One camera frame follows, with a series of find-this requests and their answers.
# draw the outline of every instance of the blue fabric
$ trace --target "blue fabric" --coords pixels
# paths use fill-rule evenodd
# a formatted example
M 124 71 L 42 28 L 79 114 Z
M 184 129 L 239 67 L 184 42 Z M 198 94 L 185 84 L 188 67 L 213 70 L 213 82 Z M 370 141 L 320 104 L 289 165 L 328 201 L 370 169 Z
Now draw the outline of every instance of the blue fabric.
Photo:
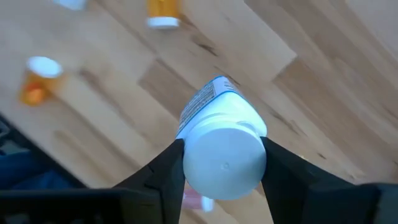
M 0 190 L 73 188 L 63 177 L 38 161 L 31 152 L 0 156 Z

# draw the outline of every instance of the wooden floor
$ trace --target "wooden floor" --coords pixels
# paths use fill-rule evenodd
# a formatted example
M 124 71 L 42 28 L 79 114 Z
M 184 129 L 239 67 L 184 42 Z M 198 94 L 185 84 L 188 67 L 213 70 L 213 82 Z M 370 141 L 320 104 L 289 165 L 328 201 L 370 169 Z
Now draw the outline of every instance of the wooden floor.
M 110 187 L 175 137 L 184 104 L 226 75 L 269 137 L 348 181 L 398 181 L 398 3 L 183 0 L 179 30 L 146 27 L 144 0 L 0 0 L 0 113 L 91 187 Z M 67 78 L 38 108 L 16 93 L 27 57 Z M 272 223 L 261 188 L 181 223 Z

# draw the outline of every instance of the orange prescription bottle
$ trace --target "orange prescription bottle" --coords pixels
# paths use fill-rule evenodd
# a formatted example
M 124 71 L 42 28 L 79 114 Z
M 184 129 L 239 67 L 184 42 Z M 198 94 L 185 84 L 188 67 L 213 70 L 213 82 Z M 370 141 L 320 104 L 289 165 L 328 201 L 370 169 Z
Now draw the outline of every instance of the orange prescription bottle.
M 149 27 L 154 29 L 173 29 L 180 23 L 179 0 L 147 0 Z
M 25 82 L 19 99 L 30 106 L 37 106 L 49 97 L 63 70 L 61 65 L 47 57 L 31 57 L 27 61 Z

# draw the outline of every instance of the white bottle cap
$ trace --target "white bottle cap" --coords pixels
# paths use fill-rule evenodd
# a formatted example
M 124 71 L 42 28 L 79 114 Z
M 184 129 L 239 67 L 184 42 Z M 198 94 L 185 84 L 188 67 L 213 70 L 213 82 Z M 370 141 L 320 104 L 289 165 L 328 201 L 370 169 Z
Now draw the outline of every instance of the white bottle cap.
M 34 72 L 43 78 L 57 78 L 61 75 L 61 65 L 47 57 L 31 57 L 27 61 L 27 67 L 29 70 Z
M 148 26 L 154 29 L 174 29 L 178 27 L 180 20 L 174 17 L 152 17 L 147 20 Z
M 234 200 L 250 194 L 265 169 L 266 151 L 248 123 L 208 123 L 185 139 L 184 174 L 203 196 Z
M 86 0 L 54 0 L 54 2 L 75 11 L 83 10 L 86 7 Z

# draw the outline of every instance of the white object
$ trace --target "white object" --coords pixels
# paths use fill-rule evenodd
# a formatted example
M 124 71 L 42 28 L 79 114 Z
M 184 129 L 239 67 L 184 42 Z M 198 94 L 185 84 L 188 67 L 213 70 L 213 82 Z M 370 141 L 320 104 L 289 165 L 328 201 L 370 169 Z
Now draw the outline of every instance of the white object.
M 58 62 L 40 56 L 29 58 L 27 68 L 43 78 L 57 78 L 63 72 L 62 66 Z
M 160 16 L 148 18 L 147 23 L 153 29 L 174 29 L 178 27 L 180 20 L 174 17 Z
M 75 11 L 83 10 L 86 7 L 86 0 L 54 0 L 54 2 Z
M 183 171 L 199 194 L 234 200 L 264 175 L 267 127 L 226 77 L 216 77 L 185 106 L 177 139 L 184 139 Z
M 201 209 L 204 212 L 211 212 L 214 208 L 214 200 L 208 197 L 202 196 L 201 197 Z

